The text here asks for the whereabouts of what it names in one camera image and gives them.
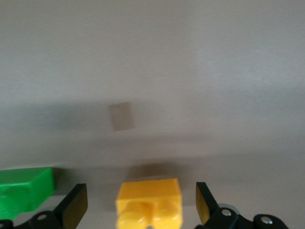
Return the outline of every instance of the gray surface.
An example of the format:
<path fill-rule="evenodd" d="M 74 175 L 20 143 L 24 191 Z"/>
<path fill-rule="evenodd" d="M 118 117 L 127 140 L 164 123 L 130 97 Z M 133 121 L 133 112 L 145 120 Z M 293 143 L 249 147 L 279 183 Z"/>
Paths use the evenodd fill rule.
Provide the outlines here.
<path fill-rule="evenodd" d="M 305 2 L 0 1 L 1 168 L 56 167 L 87 182 L 79 228 L 114 228 L 121 182 L 178 177 L 219 202 L 305 211 Z M 130 101 L 135 129 L 107 106 Z"/>

